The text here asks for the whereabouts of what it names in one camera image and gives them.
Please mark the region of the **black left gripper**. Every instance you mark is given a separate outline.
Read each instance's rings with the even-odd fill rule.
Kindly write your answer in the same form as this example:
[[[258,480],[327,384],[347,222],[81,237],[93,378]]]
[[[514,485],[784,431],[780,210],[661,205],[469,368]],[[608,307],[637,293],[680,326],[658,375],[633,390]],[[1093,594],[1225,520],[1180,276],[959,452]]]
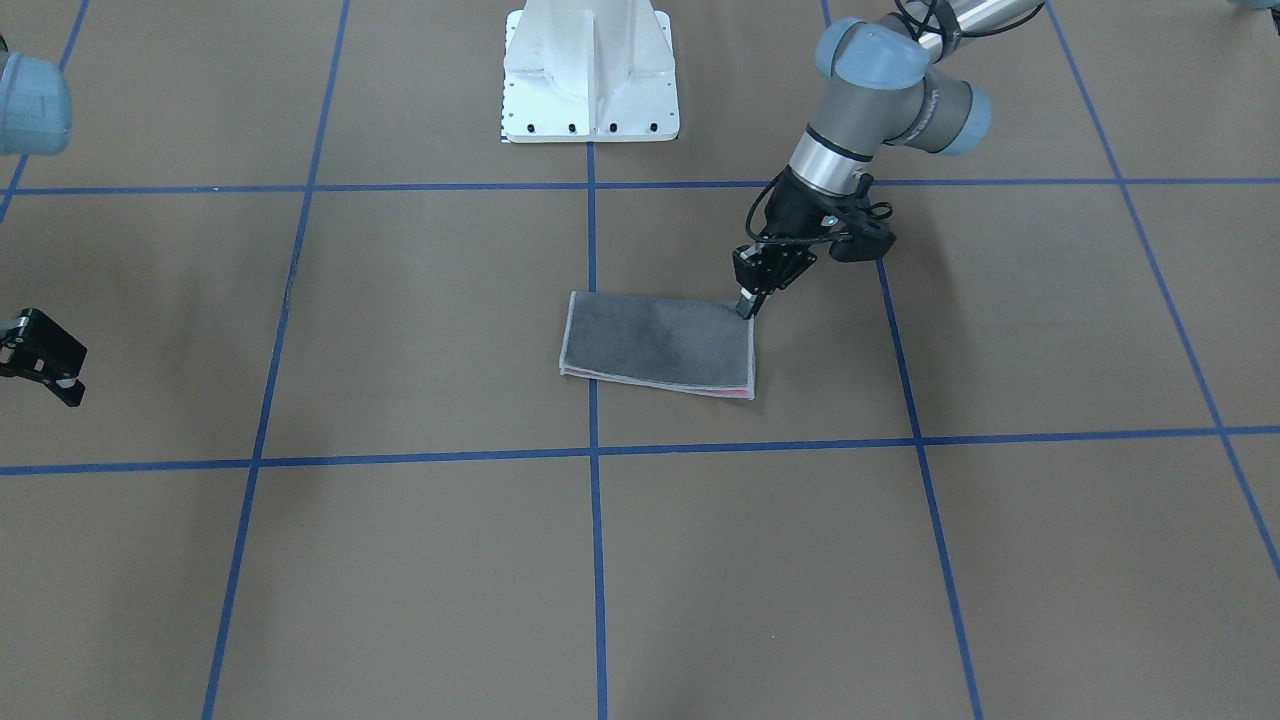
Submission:
[[[782,169],[756,196],[744,223],[749,243],[732,255],[740,318],[755,318],[767,296],[788,288],[817,261],[812,247],[835,233],[826,219],[838,223],[837,205],[851,205],[851,196],[819,190],[791,168]]]

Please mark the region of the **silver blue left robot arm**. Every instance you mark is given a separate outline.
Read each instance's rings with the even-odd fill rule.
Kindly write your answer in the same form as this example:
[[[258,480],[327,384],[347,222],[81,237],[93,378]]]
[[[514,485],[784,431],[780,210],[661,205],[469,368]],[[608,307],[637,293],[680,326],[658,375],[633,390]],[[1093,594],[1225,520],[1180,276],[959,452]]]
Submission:
[[[892,208],[874,202],[870,164],[884,147],[970,152],[992,122],[987,95],[938,64],[979,38],[1024,26],[1041,1],[897,1],[886,15],[844,18],[815,46],[826,91],[786,167],[751,204],[749,243],[733,251],[736,306],[753,319],[824,246],[838,263],[874,263],[895,243]]]

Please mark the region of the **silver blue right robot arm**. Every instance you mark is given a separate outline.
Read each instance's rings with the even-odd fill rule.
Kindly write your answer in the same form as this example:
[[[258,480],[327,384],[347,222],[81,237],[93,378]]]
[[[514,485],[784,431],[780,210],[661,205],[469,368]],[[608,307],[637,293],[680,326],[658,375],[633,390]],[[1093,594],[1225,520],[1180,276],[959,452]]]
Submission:
[[[63,70],[1,45],[1,155],[56,156],[70,143],[73,110]]]

